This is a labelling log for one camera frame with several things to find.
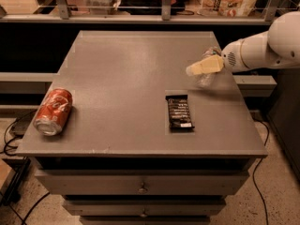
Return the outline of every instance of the drawer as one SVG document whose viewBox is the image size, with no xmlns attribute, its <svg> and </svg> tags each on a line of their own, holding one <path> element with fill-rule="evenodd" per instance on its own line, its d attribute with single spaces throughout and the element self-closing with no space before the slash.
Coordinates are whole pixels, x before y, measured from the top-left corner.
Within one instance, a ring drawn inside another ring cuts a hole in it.
<svg viewBox="0 0 300 225">
<path fill-rule="evenodd" d="M 167 200 L 165 196 L 146 196 L 145 200 L 134 198 L 105 199 L 103 201 L 64 201 L 64 208 L 74 216 L 212 216 L 224 206 L 223 200 L 197 200 L 189 198 Z"/>
<path fill-rule="evenodd" d="M 232 195 L 247 180 L 238 174 L 37 170 L 39 182 L 61 195 Z"/>
<path fill-rule="evenodd" d="M 208 225 L 207 217 L 81 217 L 83 225 Z"/>
</svg>

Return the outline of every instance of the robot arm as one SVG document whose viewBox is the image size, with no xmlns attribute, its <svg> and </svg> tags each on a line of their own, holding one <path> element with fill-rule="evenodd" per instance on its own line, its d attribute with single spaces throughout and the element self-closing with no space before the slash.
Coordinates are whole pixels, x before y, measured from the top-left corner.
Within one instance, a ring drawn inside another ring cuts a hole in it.
<svg viewBox="0 0 300 225">
<path fill-rule="evenodd" d="M 300 68 L 300 11 L 277 18 L 269 31 L 239 39 L 222 51 L 232 72 L 256 68 Z"/>
</svg>

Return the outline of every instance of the desk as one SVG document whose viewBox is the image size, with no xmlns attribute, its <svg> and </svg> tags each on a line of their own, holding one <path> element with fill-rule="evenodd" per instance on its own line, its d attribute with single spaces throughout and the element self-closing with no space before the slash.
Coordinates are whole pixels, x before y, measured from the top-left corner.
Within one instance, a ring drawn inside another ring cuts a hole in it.
<svg viewBox="0 0 300 225">
<path fill-rule="evenodd" d="M 81 31 L 52 83 L 73 95 L 64 131 L 31 125 L 17 154 L 83 224 L 207 224 L 267 155 L 230 72 L 207 90 L 186 75 L 211 46 L 211 32 Z M 169 130 L 178 93 L 192 132 Z"/>
</svg>

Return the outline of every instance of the red can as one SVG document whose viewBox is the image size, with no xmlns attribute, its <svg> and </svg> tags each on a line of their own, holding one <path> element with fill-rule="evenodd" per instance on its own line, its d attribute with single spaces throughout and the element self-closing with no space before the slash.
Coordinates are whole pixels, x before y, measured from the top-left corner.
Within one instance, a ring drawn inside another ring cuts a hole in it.
<svg viewBox="0 0 300 225">
<path fill-rule="evenodd" d="M 63 88 L 53 89 L 41 104 L 34 121 L 35 128 L 46 136 L 60 133 L 72 108 L 72 95 Z"/>
</svg>

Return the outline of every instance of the black snack packet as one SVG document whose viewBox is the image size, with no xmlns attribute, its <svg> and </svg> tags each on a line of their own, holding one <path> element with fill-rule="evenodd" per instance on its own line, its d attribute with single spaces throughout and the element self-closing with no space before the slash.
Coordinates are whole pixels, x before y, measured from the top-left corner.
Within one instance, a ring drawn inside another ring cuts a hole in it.
<svg viewBox="0 0 300 225">
<path fill-rule="evenodd" d="M 166 96 L 170 128 L 195 128 L 190 120 L 188 95 Z"/>
</svg>

